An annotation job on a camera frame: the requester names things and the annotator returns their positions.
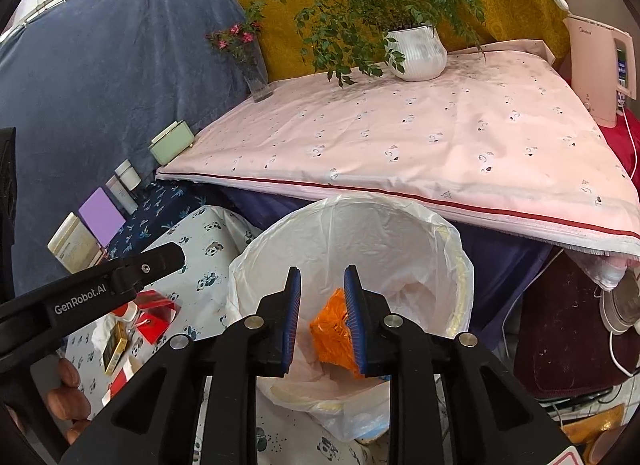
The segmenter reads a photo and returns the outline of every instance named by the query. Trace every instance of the red stripe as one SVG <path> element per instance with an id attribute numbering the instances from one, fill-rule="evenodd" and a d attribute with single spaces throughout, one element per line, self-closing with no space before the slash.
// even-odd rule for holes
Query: red stripe
<path id="1" fill-rule="evenodd" d="M 387 194 L 388 196 L 399 196 L 401 198 L 414 199 L 414 200 L 418 200 L 418 201 L 433 204 L 433 205 L 453 207 L 453 208 L 458 208 L 462 210 L 471 210 L 472 212 L 481 212 L 483 214 L 494 214 L 497 216 L 514 216 L 517 218 L 524 218 L 528 220 L 543 221 L 547 223 L 558 223 L 559 225 L 573 226 L 574 228 L 583 228 L 586 230 L 594 230 L 596 232 L 602 232 L 604 234 L 612 234 L 615 236 L 630 236 L 632 238 L 640 239 L 640 234 L 637 234 L 636 232 L 630 232 L 628 230 L 614 230 L 613 228 L 607 228 L 606 226 L 590 225 L 588 223 L 579 223 L 576 221 L 564 220 L 561 218 L 541 216 L 539 214 L 529 214 L 528 212 L 519 212 L 518 210 L 487 209 L 484 207 L 476 207 L 474 205 L 455 203 L 453 201 L 434 200 L 431 198 L 418 196 L 416 194 L 404 194 L 402 192 L 393 192 L 393 191 L 382 190 L 382 189 L 364 189 L 364 188 L 358 188 L 358 187 L 347 187 L 343 185 L 328 185 L 324 183 L 312 183 L 312 182 L 302 183 L 299 181 L 271 180 L 271 179 L 265 179 L 265 178 L 249 178 L 249 177 L 242 177 L 242 176 L 217 176 L 212 174 L 201 174 L 198 172 L 180 173 L 180 174 L 170 174 L 170 173 L 164 172 L 162 174 L 165 176 L 174 176 L 174 177 L 202 176 L 205 178 L 220 178 L 223 180 L 240 180 L 240 181 L 255 181 L 255 182 L 261 182 L 261 183 L 286 184 L 286 185 L 295 185 L 298 187 L 318 187 L 318 188 L 324 188 L 324 189 L 341 189 L 341 190 L 356 190 L 356 191 L 364 191 L 364 192 L 377 192 L 381 194 Z"/>
<path id="2" fill-rule="evenodd" d="M 575 459 L 575 455 L 572 451 L 567 451 L 565 454 L 559 457 L 556 461 L 554 461 L 551 465 L 562 465 L 562 462 L 564 462 L 565 458 L 567 457 L 571 458 L 571 460 L 574 462 L 574 465 L 578 465 L 578 462 Z"/>

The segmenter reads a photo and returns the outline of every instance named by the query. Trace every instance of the orange plastic wrapper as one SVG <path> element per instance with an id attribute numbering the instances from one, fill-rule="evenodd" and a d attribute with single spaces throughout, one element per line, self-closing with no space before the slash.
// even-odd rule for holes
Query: orange plastic wrapper
<path id="1" fill-rule="evenodd" d="M 309 324 L 314 347 L 321 362 L 350 369 L 357 378 L 362 378 L 353 355 L 351 332 L 347 327 L 347 304 L 344 290 L 338 288 Z"/>

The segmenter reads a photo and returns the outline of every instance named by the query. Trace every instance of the small bottle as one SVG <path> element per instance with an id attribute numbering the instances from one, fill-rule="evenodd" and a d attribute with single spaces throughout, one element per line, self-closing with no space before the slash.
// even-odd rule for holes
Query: small bottle
<path id="1" fill-rule="evenodd" d="M 138 204 L 133 201 L 133 198 L 116 176 L 110 177 L 105 185 L 111 191 L 111 194 L 114 195 L 116 200 L 118 200 L 118 203 L 120 203 L 122 208 L 127 211 L 127 214 L 133 214 L 138 209 Z"/>
<path id="2" fill-rule="evenodd" d="M 142 188 L 142 180 L 127 159 L 123 161 L 115 170 L 116 176 L 122 184 L 142 203 L 148 199 L 147 193 Z"/>

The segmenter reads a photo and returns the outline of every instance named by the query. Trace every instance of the red packet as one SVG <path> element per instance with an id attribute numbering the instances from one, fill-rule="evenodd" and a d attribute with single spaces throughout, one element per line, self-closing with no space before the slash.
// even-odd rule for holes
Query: red packet
<path id="1" fill-rule="evenodd" d="M 174 321 L 178 307 L 156 290 L 140 292 L 135 303 L 141 311 L 135 326 L 149 344 L 155 344 Z"/>
<path id="2" fill-rule="evenodd" d="M 109 384 L 106 394 L 102 397 L 102 405 L 107 405 L 111 398 L 113 398 L 119 390 L 121 390 L 129 379 L 142 367 L 142 364 L 131 355 L 127 355 L 127 358 L 122 365 L 122 369 L 113 379 L 113 382 Z"/>

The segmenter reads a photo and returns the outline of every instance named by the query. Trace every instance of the purple card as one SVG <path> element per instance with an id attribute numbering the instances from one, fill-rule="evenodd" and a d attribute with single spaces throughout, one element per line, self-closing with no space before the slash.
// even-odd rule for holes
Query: purple card
<path id="1" fill-rule="evenodd" d="M 101 188 L 91 194 L 78 211 L 103 247 L 107 247 L 125 223 L 122 214 Z"/>

